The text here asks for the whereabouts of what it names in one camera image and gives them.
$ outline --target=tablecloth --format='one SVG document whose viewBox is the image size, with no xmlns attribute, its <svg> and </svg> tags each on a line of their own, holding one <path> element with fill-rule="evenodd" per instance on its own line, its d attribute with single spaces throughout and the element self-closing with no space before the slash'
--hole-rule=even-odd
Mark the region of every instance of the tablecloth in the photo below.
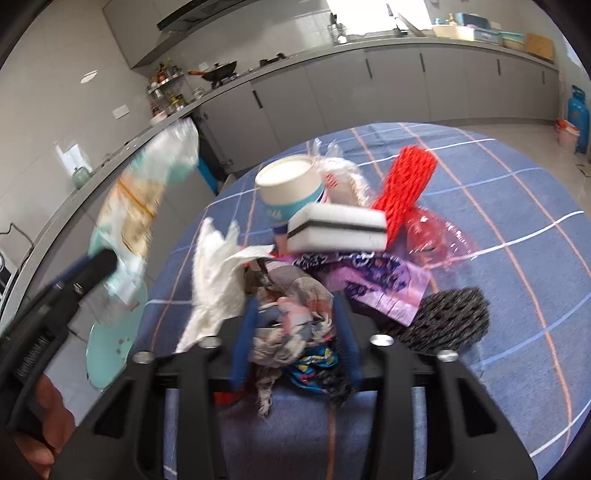
<svg viewBox="0 0 591 480">
<path fill-rule="evenodd" d="M 485 135 L 431 124 L 371 124 L 321 140 L 324 148 L 338 141 L 375 187 L 403 146 L 418 145 L 437 156 L 419 204 L 465 229 L 481 254 L 451 271 L 435 270 L 436 288 L 479 286 L 490 301 L 489 333 L 464 361 L 519 434 L 541 478 L 572 441 L 591 404 L 586 215 L 550 173 Z M 311 141 L 275 158 L 310 147 Z M 245 245 L 273 242 L 254 188 L 266 163 L 225 190 L 187 229 L 150 292 L 134 351 L 164 355 L 176 347 L 191 311 L 191 259 L 204 216 L 224 234 L 237 220 Z M 174 391 L 169 393 L 165 474 L 174 479 Z M 421 476 L 419 390 L 415 400 L 415 475 Z M 367 392 L 334 410 L 323 397 L 278 389 L 267 422 L 257 418 L 251 397 L 222 410 L 230 478 L 360 478 L 374 402 L 375 394 Z"/>
</svg>

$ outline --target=black knit fabric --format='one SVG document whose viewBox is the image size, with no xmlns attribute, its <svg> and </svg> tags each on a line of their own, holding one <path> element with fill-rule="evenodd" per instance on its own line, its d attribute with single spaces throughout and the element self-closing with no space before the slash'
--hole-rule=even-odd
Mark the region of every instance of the black knit fabric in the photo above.
<svg viewBox="0 0 591 480">
<path fill-rule="evenodd" d="M 458 350 L 486 335 L 490 325 L 488 304 L 479 288 L 446 290 L 423 298 L 409 327 L 392 320 L 378 326 L 416 352 Z"/>
</svg>

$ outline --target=cabinet handle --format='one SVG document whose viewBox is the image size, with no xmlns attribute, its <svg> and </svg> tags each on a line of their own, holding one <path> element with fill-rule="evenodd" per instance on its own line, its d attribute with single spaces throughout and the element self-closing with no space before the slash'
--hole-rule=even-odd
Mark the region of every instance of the cabinet handle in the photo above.
<svg viewBox="0 0 591 480">
<path fill-rule="evenodd" d="M 258 106 L 259 106 L 259 108 L 261 108 L 261 109 L 262 109 L 262 103 L 261 103 L 261 101 L 259 100 L 259 97 L 258 97 L 258 95 L 256 94 L 256 90 L 253 90 L 253 91 L 252 91 L 252 94 L 255 96 L 255 100 L 256 100 L 256 102 L 258 103 Z"/>
<path fill-rule="evenodd" d="M 369 78 L 373 79 L 374 78 L 374 74 L 371 73 L 371 67 L 369 66 L 369 60 L 368 59 L 365 59 L 365 66 L 368 68 Z"/>
</svg>

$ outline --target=paper cup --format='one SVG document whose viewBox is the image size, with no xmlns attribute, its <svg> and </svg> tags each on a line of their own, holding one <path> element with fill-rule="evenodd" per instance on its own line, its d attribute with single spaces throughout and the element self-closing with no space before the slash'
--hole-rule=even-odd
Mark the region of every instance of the paper cup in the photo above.
<svg viewBox="0 0 591 480">
<path fill-rule="evenodd" d="M 273 228 L 277 250 L 287 253 L 287 222 L 304 205 L 328 202 L 322 177 L 309 155 L 290 155 L 263 168 L 255 184 Z"/>
</svg>

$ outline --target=transparent plastic bag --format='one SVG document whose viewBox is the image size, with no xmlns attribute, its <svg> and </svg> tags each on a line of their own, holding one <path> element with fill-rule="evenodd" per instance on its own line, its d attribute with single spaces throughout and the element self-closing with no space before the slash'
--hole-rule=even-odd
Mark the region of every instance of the transparent plastic bag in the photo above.
<svg viewBox="0 0 591 480">
<path fill-rule="evenodd" d="M 407 249 L 418 265 L 451 268 L 478 255 L 476 242 L 454 224 L 423 207 L 411 208 L 406 217 Z"/>
<path fill-rule="evenodd" d="M 375 194 L 359 167 L 343 158 L 343 149 L 332 141 L 326 155 L 320 154 L 322 142 L 314 140 L 312 156 L 316 159 L 316 168 L 322 175 L 324 186 L 332 203 L 370 208 Z"/>
<path fill-rule="evenodd" d="M 115 180 L 90 238 L 89 254 L 104 247 L 118 257 L 115 273 L 96 292 L 90 308 L 111 323 L 134 305 L 142 284 L 151 230 L 166 186 L 183 181 L 199 160 L 199 133 L 191 119 L 178 120 L 138 150 Z"/>
</svg>

